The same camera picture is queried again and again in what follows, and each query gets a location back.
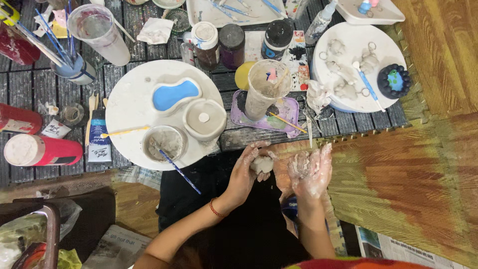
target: purple paint jar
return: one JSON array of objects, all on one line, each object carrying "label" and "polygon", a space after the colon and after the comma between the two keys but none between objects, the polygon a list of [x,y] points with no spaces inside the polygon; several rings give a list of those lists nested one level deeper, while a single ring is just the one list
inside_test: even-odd
[{"label": "purple paint jar", "polygon": [[237,24],[227,24],[219,32],[219,47],[222,63],[231,70],[236,70],[244,63],[244,46],[246,35]]}]

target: newspaper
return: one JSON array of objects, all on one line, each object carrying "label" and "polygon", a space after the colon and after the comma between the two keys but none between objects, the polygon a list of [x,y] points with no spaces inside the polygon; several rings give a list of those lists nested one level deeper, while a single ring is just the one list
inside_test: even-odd
[{"label": "newspaper", "polygon": [[111,225],[82,269],[126,269],[143,254],[150,238]]},{"label": "newspaper", "polygon": [[355,226],[362,257],[406,261],[436,269],[470,269],[391,237]]},{"label": "newspaper", "polygon": [[120,169],[116,172],[113,180],[129,183],[139,182],[159,191],[162,174],[162,171],[149,170],[135,165]]}]

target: purple tray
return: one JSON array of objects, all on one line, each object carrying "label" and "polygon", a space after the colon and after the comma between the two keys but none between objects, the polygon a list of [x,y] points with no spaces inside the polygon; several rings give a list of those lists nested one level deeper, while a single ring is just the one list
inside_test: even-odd
[{"label": "purple tray", "polygon": [[[234,96],[232,97],[231,108],[231,121],[233,123],[259,129],[284,132],[287,133],[289,138],[294,138],[300,134],[301,131],[273,116],[264,116],[258,121],[252,121],[248,119],[246,114],[244,114],[246,97],[246,90],[238,90],[234,93]],[[297,103],[295,99],[284,97],[279,99],[274,105],[279,109],[279,117],[294,125],[297,125],[297,119],[299,117],[299,103]]]}]

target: person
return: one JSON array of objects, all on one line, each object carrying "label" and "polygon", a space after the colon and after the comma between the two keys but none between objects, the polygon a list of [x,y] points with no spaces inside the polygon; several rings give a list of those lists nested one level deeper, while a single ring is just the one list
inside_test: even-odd
[{"label": "person", "polygon": [[[226,190],[168,224],[148,245],[134,269],[169,268],[181,246],[199,234],[203,236],[192,240],[200,258],[197,268],[282,268],[311,258],[333,258],[335,252],[321,202],[332,173],[331,145],[311,154],[302,152],[289,160],[288,172],[297,197],[298,239],[287,230],[273,172],[260,174],[261,179],[269,178],[259,182],[250,170],[257,156],[269,154],[265,148],[269,145],[266,141],[248,145],[235,162]],[[185,180],[177,177],[174,181]]]},{"label": "person", "polygon": [[202,194],[179,173],[164,172],[156,211],[160,233],[133,269],[426,268],[388,260],[335,259],[322,204],[332,176],[331,144],[288,160],[297,198],[295,237],[281,212],[282,192],[274,173],[257,175],[250,169],[257,156],[275,157],[269,145],[255,142],[240,156],[232,152],[205,157],[182,169]]}]

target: blue and black clay dish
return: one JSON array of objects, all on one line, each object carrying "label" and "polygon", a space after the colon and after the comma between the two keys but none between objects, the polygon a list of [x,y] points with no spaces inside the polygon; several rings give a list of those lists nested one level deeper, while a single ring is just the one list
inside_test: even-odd
[{"label": "blue and black clay dish", "polygon": [[380,70],[377,77],[380,92],[389,99],[398,99],[410,90],[410,76],[403,66],[389,65]]}]

